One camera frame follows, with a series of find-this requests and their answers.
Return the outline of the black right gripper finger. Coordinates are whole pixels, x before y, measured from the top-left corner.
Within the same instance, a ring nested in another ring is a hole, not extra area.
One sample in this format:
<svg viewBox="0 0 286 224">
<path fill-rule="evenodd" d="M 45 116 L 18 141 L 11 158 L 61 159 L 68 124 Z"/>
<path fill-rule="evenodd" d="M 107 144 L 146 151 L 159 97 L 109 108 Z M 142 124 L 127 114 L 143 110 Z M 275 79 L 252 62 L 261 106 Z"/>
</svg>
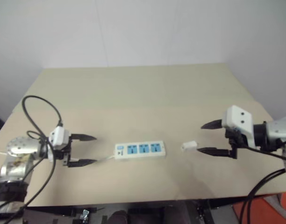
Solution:
<svg viewBox="0 0 286 224">
<path fill-rule="evenodd" d="M 208 130 L 215 130 L 215 129 L 221 129 L 221 128 L 222 128 L 221 119 L 208 122 L 201 127 L 201 129 L 208 129 Z"/>
<path fill-rule="evenodd" d="M 197 151 L 211 156 L 232 157 L 231 151 L 227 149 L 217 149 L 215 147 L 203 147 L 203 148 L 198 148 Z"/>
</svg>

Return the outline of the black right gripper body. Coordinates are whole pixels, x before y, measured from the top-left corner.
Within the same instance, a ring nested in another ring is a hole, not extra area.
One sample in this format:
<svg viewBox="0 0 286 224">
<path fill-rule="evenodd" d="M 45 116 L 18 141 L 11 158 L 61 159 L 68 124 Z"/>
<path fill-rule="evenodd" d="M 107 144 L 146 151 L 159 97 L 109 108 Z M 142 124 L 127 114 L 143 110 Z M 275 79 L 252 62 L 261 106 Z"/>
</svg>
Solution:
<svg viewBox="0 0 286 224">
<path fill-rule="evenodd" d="M 229 152 L 230 158 L 237 159 L 237 150 L 248 146 L 246 137 L 236 128 L 227 128 L 225 131 L 225 138 L 229 140 L 229 144 L 231 146 L 231 150 Z"/>
</svg>

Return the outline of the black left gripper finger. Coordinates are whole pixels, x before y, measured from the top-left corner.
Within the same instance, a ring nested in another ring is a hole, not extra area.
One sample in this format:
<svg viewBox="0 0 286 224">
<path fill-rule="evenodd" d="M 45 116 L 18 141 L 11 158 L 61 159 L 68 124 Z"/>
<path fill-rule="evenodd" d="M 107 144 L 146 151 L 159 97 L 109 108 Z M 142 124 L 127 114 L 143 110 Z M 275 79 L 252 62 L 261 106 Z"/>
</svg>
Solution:
<svg viewBox="0 0 286 224">
<path fill-rule="evenodd" d="M 69 161 L 68 167 L 69 168 L 84 167 L 87 165 L 91 165 L 95 162 L 97 162 L 97 160 L 92 160 L 92 159 L 80 159 L 77 161 Z"/>
<path fill-rule="evenodd" d="M 79 141 L 97 140 L 97 138 L 95 138 L 91 135 L 86 135 L 86 134 L 71 134 L 71 139 L 72 140 L 79 140 Z"/>
</svg>

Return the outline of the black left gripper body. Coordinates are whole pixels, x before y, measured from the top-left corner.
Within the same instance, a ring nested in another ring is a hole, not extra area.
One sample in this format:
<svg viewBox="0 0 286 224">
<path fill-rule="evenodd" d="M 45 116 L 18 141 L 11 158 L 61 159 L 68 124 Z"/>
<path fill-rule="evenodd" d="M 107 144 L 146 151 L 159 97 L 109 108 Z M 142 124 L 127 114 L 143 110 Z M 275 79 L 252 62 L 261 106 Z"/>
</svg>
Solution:
<svg viewBox="0 0 286 224">
<path fill-rule="evenodd" d="M 51 141 L 54 149 L 56 160 L 63 161 L 63 165 L 72 168 L 71 151 L 72 151 L 72 137 L 68 137 L 67 143 L 59 144 L 56 140 Z"/>
</svg>

